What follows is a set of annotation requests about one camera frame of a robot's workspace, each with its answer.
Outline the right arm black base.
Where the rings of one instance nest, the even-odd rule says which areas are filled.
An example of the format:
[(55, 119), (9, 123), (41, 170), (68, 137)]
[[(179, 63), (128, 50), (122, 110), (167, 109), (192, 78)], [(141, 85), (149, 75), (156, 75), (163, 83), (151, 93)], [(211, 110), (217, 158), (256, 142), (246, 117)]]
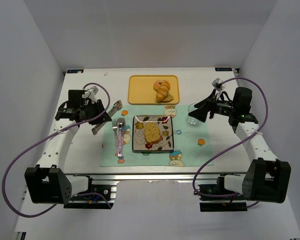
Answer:
[(232, 195), (226, 190), (225, 174), (217, 177), (216, 183), (201, 183), (196, 187), (198, 192), (208, 196), (199, 196), (199, 208), (202, 213), (246, 212), (247, 203), (242, 195)]

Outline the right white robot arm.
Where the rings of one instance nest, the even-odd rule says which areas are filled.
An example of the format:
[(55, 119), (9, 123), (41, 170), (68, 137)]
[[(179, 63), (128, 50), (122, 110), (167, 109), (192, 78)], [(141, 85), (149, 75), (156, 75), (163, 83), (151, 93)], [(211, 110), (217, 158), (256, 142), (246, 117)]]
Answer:
[(195, 193), (206, 198), (228, 198), (243, 196), (245, 200), (281, 204), (286, 199), (291, 166), (280, 161), (270, 150), (261, 133), (261, 126), (250, 112), (252, 90), (237, 87), (233, 99), (218, 97), (214, 89), (201, 102), (194, 105), (188, 116), (200, 122), (212, 119), (215, 114), (228, 117), (228, 123), (240, 139), (238, 147), (243, 145), (250, 160), (245, 175), (222, 174), (217, 178), (215, 189), (195, 190)]

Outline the large seeded bread slice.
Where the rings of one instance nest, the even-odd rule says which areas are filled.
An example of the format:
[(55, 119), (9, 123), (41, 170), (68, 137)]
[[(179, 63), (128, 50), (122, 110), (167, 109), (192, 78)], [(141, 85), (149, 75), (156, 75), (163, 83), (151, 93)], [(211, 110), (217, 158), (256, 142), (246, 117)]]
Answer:
[(156, 123), (150, 122), (144, 125), (144, 136), (148, 144), (158, 144), (163, 140), (161, 131)]

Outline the metal serving tongs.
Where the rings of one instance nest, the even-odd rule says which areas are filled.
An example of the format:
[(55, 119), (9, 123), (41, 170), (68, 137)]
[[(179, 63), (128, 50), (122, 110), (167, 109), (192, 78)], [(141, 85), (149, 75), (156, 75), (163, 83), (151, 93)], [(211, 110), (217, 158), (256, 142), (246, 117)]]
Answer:
[[(109, 115), (109, 117), (110, 117), (110, 120), (112, 119), (113, 115), (114, 115), (116, 112), (118, 112), (119, 110), (122, 109), (122, 107), (123, 107), (123, 104), (122, 104), (122, 101), (121, 101), (121, 100), (118, 100), (118, 101), (116, 101), (116, 102), (114, 103), (112, 109), (107, 113), (107, 114)], [(104, 122), (102, 122), (102, 123), (99, 123), (99, 124), (97, 124), (95, 127), (93, 127), (93, 128), (91, 129), (92, 134), (93, 134), (93, 135), (96, 135), (96, 134), (99, 132), (99, 130), (100, 130), (105, 124), (106, 124), (106, 121), (104, 121)]]

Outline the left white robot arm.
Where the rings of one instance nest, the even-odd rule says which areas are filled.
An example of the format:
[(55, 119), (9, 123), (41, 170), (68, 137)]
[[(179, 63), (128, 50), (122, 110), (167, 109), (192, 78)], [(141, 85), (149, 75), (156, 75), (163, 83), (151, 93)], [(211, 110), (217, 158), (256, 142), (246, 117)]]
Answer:
[(90, 188), (87, 176), (65, 175), (65, 161), (72, 140), (79, 130), (78, 123), (90, 120), (91, 125), (109, 122), (98, 88), (69, 90), (68, 100), (59, 107), (53, 133), (41, 158), (26, 169), (24, 177), (31, 200), (35, 204), (67, 204), (72, 196)]

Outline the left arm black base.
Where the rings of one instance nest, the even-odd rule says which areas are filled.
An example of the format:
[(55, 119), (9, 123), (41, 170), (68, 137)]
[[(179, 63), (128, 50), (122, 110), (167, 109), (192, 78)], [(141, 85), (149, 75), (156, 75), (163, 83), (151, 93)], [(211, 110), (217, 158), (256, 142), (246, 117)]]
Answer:
[(89, 189), (73, 196), (64, 209), (109, 210), (115, 203), (117, 183), (93, 180)]

